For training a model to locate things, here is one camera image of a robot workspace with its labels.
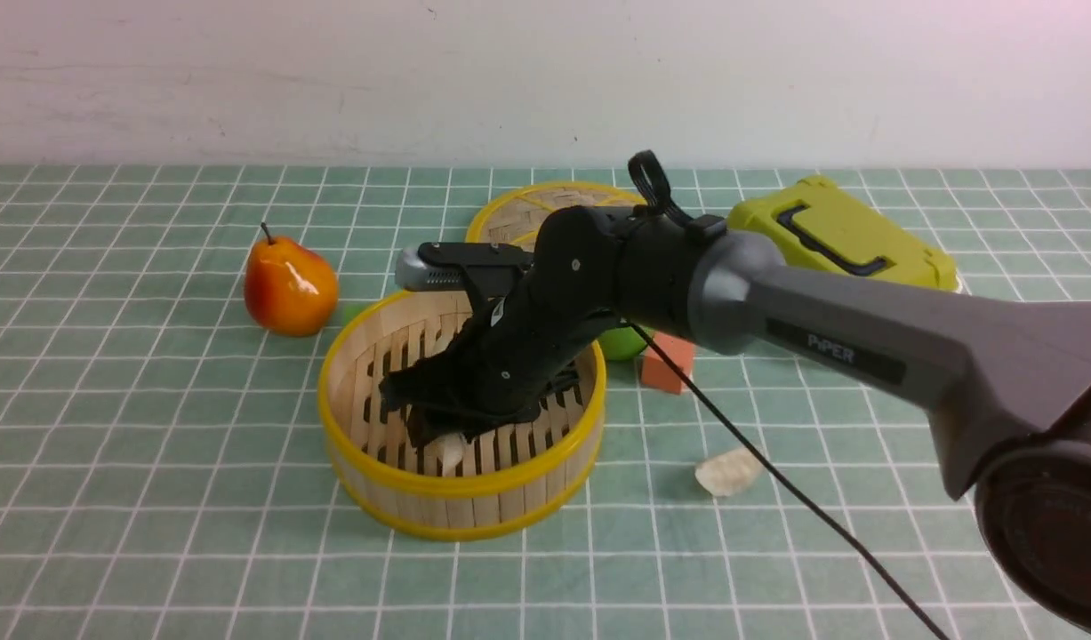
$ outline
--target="yellow-green box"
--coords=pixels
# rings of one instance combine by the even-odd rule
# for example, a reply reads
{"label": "yellow-green box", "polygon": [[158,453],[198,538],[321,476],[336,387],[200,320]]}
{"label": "yellow-green box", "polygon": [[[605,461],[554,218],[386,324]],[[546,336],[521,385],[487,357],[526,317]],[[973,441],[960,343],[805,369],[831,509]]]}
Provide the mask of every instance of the yellow-green box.
{"label": "yellow-green box", "polygon": [[957,291],[956,262],[825,176],[745,200],[728,227],[772,239],[793,267]]}

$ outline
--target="orange block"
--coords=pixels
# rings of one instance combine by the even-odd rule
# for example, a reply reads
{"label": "orange block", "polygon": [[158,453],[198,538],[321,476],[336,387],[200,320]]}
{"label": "orange block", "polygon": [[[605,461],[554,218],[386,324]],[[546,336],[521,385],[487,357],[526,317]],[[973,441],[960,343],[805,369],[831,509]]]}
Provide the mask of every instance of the orange block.
{"label": "orange block", "polygon": [[[656,333],[651,338],[656,341],[656,345],[660,346],[660,349],[663,349],[664,353],[668,353],[668,358],[671,358],[671,361],[675,362],[680,369],[683,369],[683,372],[687,373],[690,377],[692,367],[695,365],[695,345],[667,334]],[[680,396],[685,388],[683,381],[680,381],[680,376],[676,376],[675,372],[672,372],[671,367],[668,367],[667,363],[663,362],[659,353],[656,353],[655,349],[644,351],[644,361],[639,365],[639,382],[644,386],[673,393],[676,396]]]}

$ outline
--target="bamboo steamer basket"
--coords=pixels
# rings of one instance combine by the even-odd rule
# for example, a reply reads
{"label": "bamboo steamer basket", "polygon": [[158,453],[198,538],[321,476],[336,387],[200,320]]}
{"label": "bamboo steamer basket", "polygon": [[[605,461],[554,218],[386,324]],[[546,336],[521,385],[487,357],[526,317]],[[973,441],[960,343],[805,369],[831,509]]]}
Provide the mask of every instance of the bamboo steamer basket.
{"label": "bamboo steamer basket", "polygon": [[640,195],[615,186],[580,181],[541,182],[493,198],[472,219],[467,229],[467,242],[516,243],[518,238],[537,231],[546,216],[568,206],[637,204],[644,204]]}
{"label": "bamboo steamer basket", "polygon": [[[531,250],[531,236],[521,242]],[[547,398],[532,424],[479,436],[454,469],[411,447],[379,382],[442,351],[470,315],[464,292],[399,291],[351,319],[324,358],[317,402],[333,470],[363,511],[401,533],[466,542],[519,531],[565,505],[597,460],[607,370],[596,343],[576,359],[575,388]]]}

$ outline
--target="white wall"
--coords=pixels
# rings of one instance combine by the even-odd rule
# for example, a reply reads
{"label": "white wall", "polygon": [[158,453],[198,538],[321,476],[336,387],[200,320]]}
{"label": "white wall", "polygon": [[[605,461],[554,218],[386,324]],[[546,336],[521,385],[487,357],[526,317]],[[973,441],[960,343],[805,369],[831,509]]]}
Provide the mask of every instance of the white wall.
{"label": "white wall", "polygon": [[1091,166],[1091,0],[0,0],[0,161]]}

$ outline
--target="black strap loop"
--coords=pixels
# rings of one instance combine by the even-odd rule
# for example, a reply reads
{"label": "black strap loop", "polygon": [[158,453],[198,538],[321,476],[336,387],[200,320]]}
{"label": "black strap loop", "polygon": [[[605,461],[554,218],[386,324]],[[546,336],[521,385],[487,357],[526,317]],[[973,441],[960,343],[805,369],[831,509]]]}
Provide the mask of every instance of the black strap loop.
{"label": "black strap loop", "polygon": [[647,206],[651,208],[654,215],[667,215],[672,222],[680,227],[691,224],[690,215],[676,205],[671,198],[671,183],[668,182],[667,173],[660,161],[656,159],[656,154],[651,150],[639,152],[627,161],[627,174],[632,182],[647,200]]}

